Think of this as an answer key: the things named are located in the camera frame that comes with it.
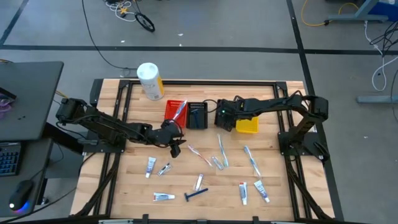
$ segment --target gray floor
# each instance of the gray floor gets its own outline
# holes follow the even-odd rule
[[[0,29],[4,30],[20,1],[0,2]],[[93,37],[102,46],[193,46],[297,48],[285,1],[280,0],[144,0],[141,10],[156,25],[153,34],[137,23],[115,18],[101,1],[86,0]],[[362,22],[333,22],[327,27],[307,27],[300,21],[304,0],[294,0],[295,13],[306,49],[372,50],[364,38]],[[342,2],[309,0],[307,22],[320,22],[337,13]],[[350,6],[344,13],[353,12]],[[370,38],[389,25],[369,24]],[[89,45],[80,0],[30,0],[13,28],[7,45]],[[304,80],[298,54],[250,52],[103,52],[119,66],[136,67],[154,62],[163,78],[245,80]],[[0,58],[15,62],[61,60],[65,62],[58,89],[70,97],[88,100],[93,79],[125,77],[94,51],[0,50]],[[381,65],[379,56],[307,55],[318,95],[330,101],[325,132],[345,220],[395,223],[398,219],[398,124],[391,106],[358,105],[358,95],[379,95],[371,75]],[[386,67],[388,95],[398,62]],[[55,121],[53,105],[49,121]],[[82,128],[70,127],[76,131]],[[68,155],[75,167],[81,158]],[[61,168],[54,167],[56,172]],[[76,178],[49,182],[46,196],[57,198],[76,186]],[[31,219],[66,217],[73,196],[43,210]]]

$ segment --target white bottle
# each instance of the white bottle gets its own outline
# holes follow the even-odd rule
[[[143,63],[137,69],[137,76],[150,100],[159,100],[164,96],[162,78],[154,63]]]

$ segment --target wooden tabletop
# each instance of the wooden tabletop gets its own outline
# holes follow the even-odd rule
[[[112,115],[118,83],[118,79],[104,80],[98,102],[100,111]],[[302,82],[287,82],[287,86],[289,94],[296,90],[305,93]],[[260,100],[274,98],[272,87],[268,86],[165,85],[165,96],[159,101],[151,101],[146,98],[140,85],[134,85],[127,121],[150,123],[156,129],[164,120],[167,100],[194,102],[222,98],[232,100],[237,94],[243,98]],[[208,102],[209,110],[215,106],[212,102]],[[298,113],[293,113],[293,117],[296,124],[302,119]],[[147,213],[150,219],[252,220],[253,216],[258,216],[262,221],[292,221],[294,218],[285,161],[280,155],[277,139],[279,131],[277,114],[260,115],[257,134],[241,134],[235,130],[229,133],[216,128],[214,118],[214,113],[208,115],[208,129],[184,129],[184,139],[187,142],[180,146],[181,154],[175,159],[171,158],[170,149],[127,143],[120,160],[111,217],[142,218],[142,215]],[[206,158],[216,156],[221,159],[218,133],[222,137],[229,160],[229,167],[224,170],[212,169],[187,148],[188,144],[191,144]],[[243,151],[245,145],[250,148],[259,166],[270,203],[261,198],[253,185],[257,177],[248,156]],[[78,212],[96,190],[103,156],[103,154],[93,156],[82,168],[71,213]],[[145,173],[150,156],[156,157],[157,160],[152,175],[147,179]],[[168,162],[171,162],[172,169],[163,176],[156,175]],[[308,191],[323,211],[334,217],[321,162],[312,156],[303,156],[302,164]],[[199,174],[204,175],[202,188],[209,188],[209,191],[186,202],[184,193],[193,192],[193,185]],[[242,205],[239,196],[238,185],[241,181],[248,183],[246,206]],[[300,214],[304,217],[301,194],[297,188],[296,191]],[[174,194],[175,199],[153,202],[154,192]]]

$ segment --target red basket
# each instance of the red basket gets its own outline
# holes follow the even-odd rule
[[[183,101],[180,100],[167,100],[164,119],[173,119],[175,113],[182,103]],[[184,106],[184,109],[181,111],[176,122],[181,126],[181,128],[185,128],[185,123],[187,122],[187,105]]]

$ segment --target black plastic basket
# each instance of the black plastic basket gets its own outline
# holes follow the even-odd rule
[[[187,103],[187,125],[188,129],[207,128],[207,103]]]

